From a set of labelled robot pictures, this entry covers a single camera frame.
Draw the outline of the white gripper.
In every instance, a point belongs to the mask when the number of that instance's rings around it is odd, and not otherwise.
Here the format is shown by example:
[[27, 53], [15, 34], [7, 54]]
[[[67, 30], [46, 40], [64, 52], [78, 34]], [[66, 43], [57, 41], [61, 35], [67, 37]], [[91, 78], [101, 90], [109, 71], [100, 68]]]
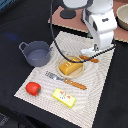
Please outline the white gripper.
[[82, 20], [100, 50], [106, 49], [111, 45], [114, 38], [114, 30], [117, 28], [113, 10], [103, 14], [94, 14], [84, 9], [82, 11]]

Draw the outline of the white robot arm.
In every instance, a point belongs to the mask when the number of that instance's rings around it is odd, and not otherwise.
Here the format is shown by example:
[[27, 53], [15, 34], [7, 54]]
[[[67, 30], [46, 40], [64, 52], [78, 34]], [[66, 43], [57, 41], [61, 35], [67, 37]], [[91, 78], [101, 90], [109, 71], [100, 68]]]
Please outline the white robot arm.
[[117, 22], [113, 0], [62, 0], [68, 9], [83, 9], [83, 20], [99, 49], [108, 48], [114, 37]]

